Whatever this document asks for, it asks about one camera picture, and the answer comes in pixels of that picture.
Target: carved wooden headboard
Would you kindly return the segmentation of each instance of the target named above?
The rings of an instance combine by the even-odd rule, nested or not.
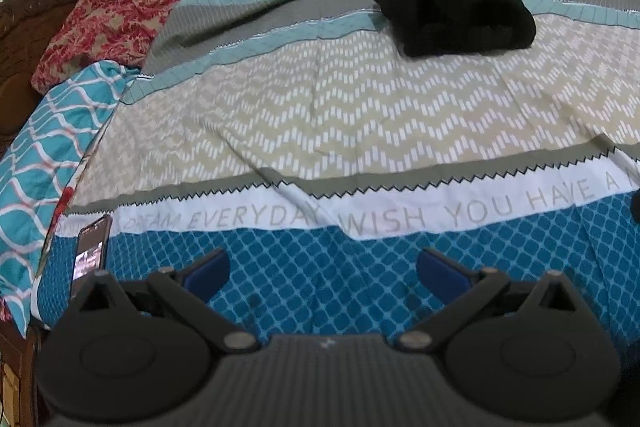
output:
[[[0,2],[0,158],[42,99],[31,76],[76,2]]]

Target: screw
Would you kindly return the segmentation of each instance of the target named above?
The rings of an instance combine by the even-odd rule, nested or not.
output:
[[[256,340],[251,333],[247,333],[246,331],[233,331],[232,333],[227,333],[225,335],[223,342],[229,349],[242,351],[252,347]]]
[[[424,331],[407,331],[400,335],[400,344],[406,349],[411,350],[419,350],[425,349],[432,342],[433,339],[429,333],[425,333]]]

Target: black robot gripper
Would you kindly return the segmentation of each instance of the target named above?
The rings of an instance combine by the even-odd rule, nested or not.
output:
[[[261,345],[207,306],[229,277],[223,250],[144,281],[97,273],[36,362],[50,425],[608,425],[598,411],[620,361],[567,277],[513,282],[431,249],[416,270],[445,306],[394,345],[377,334]]]

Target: bed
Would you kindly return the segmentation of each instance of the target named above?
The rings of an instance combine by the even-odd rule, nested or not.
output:
[[[119,279],[225,247],[210,306],[262,340],[393,338],[442,305],[413,270],[435,247],[564,271],[638,364],[640,0],[523,0],[529,49],[417,60],[372,0],[29,2],[0,5],[12,427],[44,414],[33,359],[105,212]]]

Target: blue lattice pattern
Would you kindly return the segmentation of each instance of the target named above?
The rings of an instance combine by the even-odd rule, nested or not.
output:
[[[140,279],[223,246],[232,273],[210,306],[262,340],[274,332],[379,331],[393,338],[442,305],[415,273],[417,253],[432,246],[469,268],[495,266],[515,280],[564,271],[628,363],[636,359],[630,345],[640,337],[640,243],[629,198],[612,196],[466,232],[372,241],[356,241],[338,228],[120,234],[110,241],[108,269],[123,280]],[[65,308],[75,246],[75,239],[54,240],[38,292],[47,324]]]

